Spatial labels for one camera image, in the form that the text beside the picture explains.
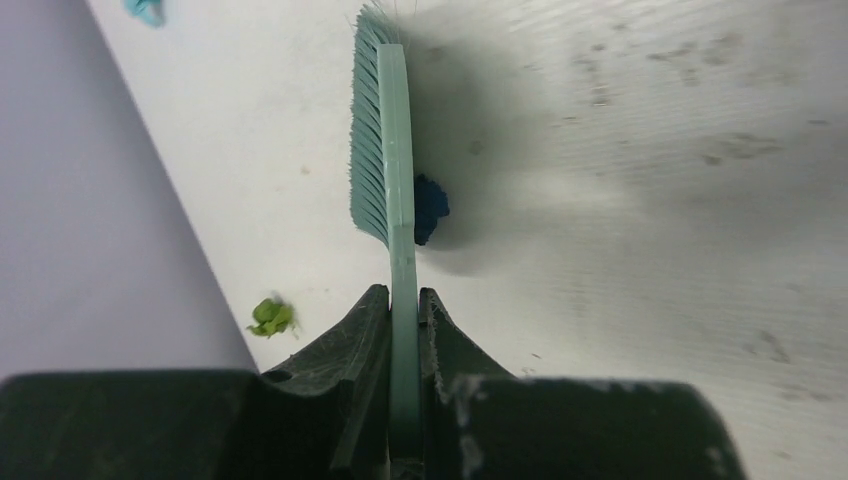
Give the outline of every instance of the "green debris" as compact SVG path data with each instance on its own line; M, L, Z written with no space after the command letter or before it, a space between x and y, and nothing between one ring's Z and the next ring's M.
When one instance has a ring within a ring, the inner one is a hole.
M256 325L250 325L247 329L257 337L271 338L274 334L283 333L289 328L294 331L297 326L294 307L273 298L262 300L253 309L253 320Z

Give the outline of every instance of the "gray floor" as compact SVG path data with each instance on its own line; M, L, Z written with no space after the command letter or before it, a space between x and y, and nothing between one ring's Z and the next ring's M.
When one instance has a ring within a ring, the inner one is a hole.
M0 2L0 64L0 378L252 368L85 2Z

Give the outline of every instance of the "brush handle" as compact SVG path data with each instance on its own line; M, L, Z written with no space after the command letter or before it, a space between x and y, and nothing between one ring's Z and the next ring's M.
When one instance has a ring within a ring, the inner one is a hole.
M389 451L392 458L420 458L421 365L415 271L415 197L409 87L403 46L379 45L377 65L392 268Z

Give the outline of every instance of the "blue object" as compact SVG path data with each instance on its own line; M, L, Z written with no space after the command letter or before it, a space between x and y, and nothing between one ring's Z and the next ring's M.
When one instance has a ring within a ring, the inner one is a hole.
M415 177L415 243L426 245L439 219L450 215L448 195L424 175Z
M130 15L153 28L165 24L162 18L162 0L124 0L124 8Z

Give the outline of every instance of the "brush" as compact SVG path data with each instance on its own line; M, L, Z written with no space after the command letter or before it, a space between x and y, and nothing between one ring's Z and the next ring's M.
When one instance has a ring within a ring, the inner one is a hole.
M421 365L412 127L406 59L396 28L379 9L356 19L350 154L350 214L388 248L392 347L389 452L421 458Z

